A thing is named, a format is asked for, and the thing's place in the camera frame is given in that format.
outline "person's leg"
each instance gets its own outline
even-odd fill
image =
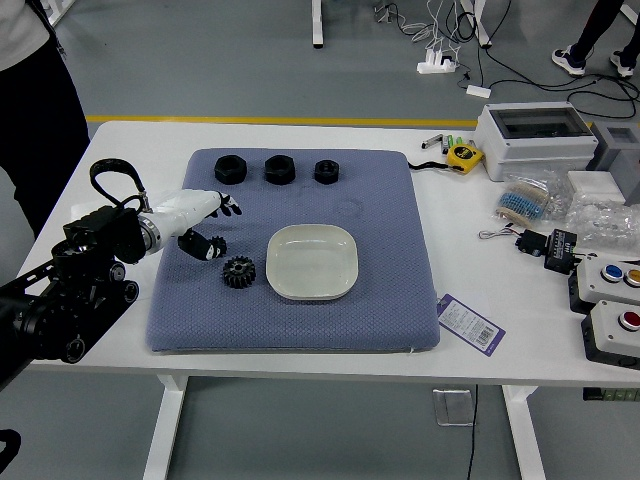
[[[589,16],[589,20],[580,35],[578,43],[573,45],[571,56],[575,60],[584,60],[596,44],[598,39],[606,32],[616,19],[624,0],[598,0]]]
[[[55,43],[0,72],[10,126],[0,140],[0,166],[16,187],[37,236],[89,144],[75,87]]]
[[[565,50],[554,50],[551,54],[553,63],[573,77],[583,76],[587,66],[587,55],[611,26],[623,2],[624,0],[598,0],[578,42],[569,45]]]
[[[618,75],[623,78],[633,75],[638,54],[640,54],[640,22],[636,23],[636,29],[627,46],[622,51],[616,50],[611,54],[611,63],[618,69]]]

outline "black hex nut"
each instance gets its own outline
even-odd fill
[[[286,155],[274,155],[264,162],[264,176],[269,183],[286,185],[296,178],[293,158]]]
[[[242,183],[247,176],[247,162],[238,155],[225,155],[216,162],[215,174],[225,185]]]
[[[333,160],[320,160],[316,163],[316,168],[313,175],[316,181],[323,185],[330,185],[338,181],[338,175],[340,173],[340,165]]]

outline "white robotic hand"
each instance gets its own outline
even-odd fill
[[[178,237],[180,248],[200,260],[211,260],[226,251],[224,241],[211,241],[191,230],[208,216],[231,212],[241,215],[235,200],[224,193],[207,190],[179,190],[165,197],[150,212],[138,214],[147,255],[151,255],[167,244],[171,237]]]

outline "gray floor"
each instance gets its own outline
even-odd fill
[[[433,120],[447,127],[477,118],[487,101],[459,88],[462,71],[418,75],[423,45],[411,44],[394,24],[373,22],[372,3],[325,0],[321,50],[311,46],[310,0],[77,0],[57,31],[90,119],[310,117],[380,125],[399,119],[408,126]],[[397,3],[409,21],[428,21],[426,2]],[[591,3],[514,2],[490,53],[536,82],[566,82],[549,56],[575,41]],[[640,0],[629,3],[640,8]],[[492,32],[507,0],[487,4],[484,22]],[[589,59],[589,72],[611,74],[608,54],[631,33],[618,18]],[[516,78],[485,52],[481,76],[477,55],[475,43],[462,46],[473,84]],[[620,93],[604,82],[590,88]],[[556,101],[567,94],[500,83],[490,101]],[[628,104],[593,96],[572,101],[596,113],[631,113]],[[92,122],[91,131],[98,125]],[[3,225],[10,228],[0,244],[24,245],[23,219]],[[20,255],[3,250],[3,260],[13,259],[3,265],[7,278]],[[192,379],[170,478],[465,478],[471,431],[436,425],[433,387]],[[151,377],[23,373],[0,395],[0,428],[23,435],[3,478],[141,478],[161,395]],[[500,389],[482,386],[479,397],[472,478],[518,478]],[[549,479],[637,477],[640,460],[618,448],[633,445],[637,404],[584,403],[574,388],[540,389],[530,403]]]

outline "robotic arm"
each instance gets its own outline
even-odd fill
[[[138,193],[119,201],[96,177],[130,176]],[[242,212],[228,195],[181,190],[151,209],[138,173],[124,160],[106,159],[90,170],[91,184],[114,206],[104,206],[63,227],[65,240],[52,260],[0,287],[0,391],[33,359],[78,362],[138,297],[123,263],[134,264],[164,248],[172,237],[199,260],[226,252],[222,238],[207,240],[193,227],[208,216]],[[138,209],[127,207],[138,200]],[[47,278],[39,296],[26,289]]]

